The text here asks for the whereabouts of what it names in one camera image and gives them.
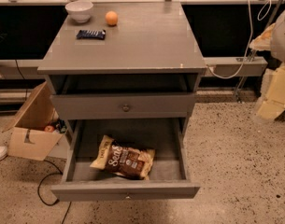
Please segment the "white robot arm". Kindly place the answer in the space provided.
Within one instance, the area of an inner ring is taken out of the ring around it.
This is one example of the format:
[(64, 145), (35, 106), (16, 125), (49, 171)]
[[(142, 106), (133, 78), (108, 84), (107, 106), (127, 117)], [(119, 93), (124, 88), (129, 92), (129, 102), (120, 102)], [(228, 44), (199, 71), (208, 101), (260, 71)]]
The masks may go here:
[(271, 56), (281, 62), (275, 71), (266, 69), (255, 116), (263, 120), (274, 120), (285, 111), (285, 10), (275, 23), (268, 26), (250, 42), (249, 47), (257, 51), (269, 50)]

